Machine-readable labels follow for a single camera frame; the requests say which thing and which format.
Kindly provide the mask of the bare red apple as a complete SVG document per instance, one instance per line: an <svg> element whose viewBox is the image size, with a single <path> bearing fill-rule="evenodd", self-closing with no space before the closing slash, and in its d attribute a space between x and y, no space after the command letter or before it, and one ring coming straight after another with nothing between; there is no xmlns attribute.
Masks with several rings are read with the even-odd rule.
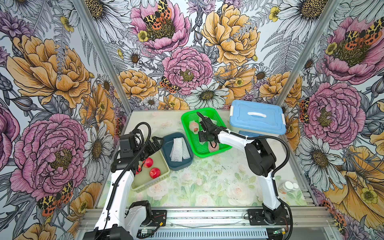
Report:
<svg viewBox="0 0 384 240"><path fill-rule="evenodd" d="M144 162L143 162L143 167L144 168L151 168L154 164L154 161L152 158L147 158Z"/></svg>
<svg viewBox="0 0 384 240"><path fill-rule="evenodd" d="M142 171L141 166L138 166L138 168L137 168L137 170L136 170L136 175L139 174L141 171Z"/></svg>
<svg viewBox="0 0 384 240"><path fill-rule="evenodd" d="M161 176L161 170L159 168L152 168L149 172L149 175L152 179L156 179Z"/></svg>

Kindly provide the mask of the white foam net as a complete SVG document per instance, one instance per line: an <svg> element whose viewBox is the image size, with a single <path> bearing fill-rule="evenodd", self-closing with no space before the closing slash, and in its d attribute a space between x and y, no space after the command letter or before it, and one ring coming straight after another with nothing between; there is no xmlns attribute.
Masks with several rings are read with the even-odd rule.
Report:
<svg viewBox="0 0 384 240"><path fill-rule="evenodd" d="M189 153L189 149L187 147L187 144L184 139L182 139L182 158L183 160L187 160L191 158L191 155Z"/></svg>

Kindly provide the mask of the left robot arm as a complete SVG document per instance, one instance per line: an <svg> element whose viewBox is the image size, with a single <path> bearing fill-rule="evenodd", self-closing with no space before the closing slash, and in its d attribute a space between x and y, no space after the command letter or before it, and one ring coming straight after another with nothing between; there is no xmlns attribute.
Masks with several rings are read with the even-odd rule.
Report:
<svg viewBox="0 0 384 240"><path fill-rule="evenodd" d="M86 232L85 240L133 240L139 227L152 221L148 201L127 207L135 176L144 161L162 148L164 140L151 136L151 126L140 122L120 138L120 148L111 165L111 185L106 204L93 231Z"/></svg>

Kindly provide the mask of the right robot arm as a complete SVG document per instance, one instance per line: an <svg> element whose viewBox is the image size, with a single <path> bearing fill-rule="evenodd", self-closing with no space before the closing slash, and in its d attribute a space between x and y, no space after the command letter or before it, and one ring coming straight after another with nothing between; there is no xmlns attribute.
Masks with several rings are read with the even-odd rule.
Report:
<svg viewBox="0 0 384 240"><path fill-rule="evenodd" d="M280 197L276 185L275 174L289 161L289 147L284 141L274 136L248 137L215 125L208 117L197 112L201 118L202 131L198 132L200 142L215 142L229 145L241 150L246 156L250 170L259 177L263 196L262 221L268 225L275 225L288 216L288 223L293 223L292 211ZM268 143L268 139L279 141L286 148L286 158L276 166L277 157Z"/></svg>

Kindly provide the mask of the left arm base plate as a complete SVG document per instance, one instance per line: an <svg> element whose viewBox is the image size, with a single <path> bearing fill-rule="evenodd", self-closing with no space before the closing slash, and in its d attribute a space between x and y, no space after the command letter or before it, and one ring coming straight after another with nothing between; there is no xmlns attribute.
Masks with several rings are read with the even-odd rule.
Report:
<svg viewBox="0 0 384 240"><path fill-rule="evenodd" d="M152 217L147 224L141 224L141 227L164 227L167 223L168 211L165 209L152 210Z"/></svg>

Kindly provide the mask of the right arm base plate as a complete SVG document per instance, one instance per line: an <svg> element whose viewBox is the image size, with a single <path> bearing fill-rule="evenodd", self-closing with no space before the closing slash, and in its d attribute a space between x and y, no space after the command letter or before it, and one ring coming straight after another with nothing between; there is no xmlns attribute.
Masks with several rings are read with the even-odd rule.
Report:
<svg viewBox="0 0 384 240"><path fill-rule="evenodd" d="M268 220L263 209L247 209L245 218L249 220L251 226L286 226L291 223L287 210Z"/></svg>

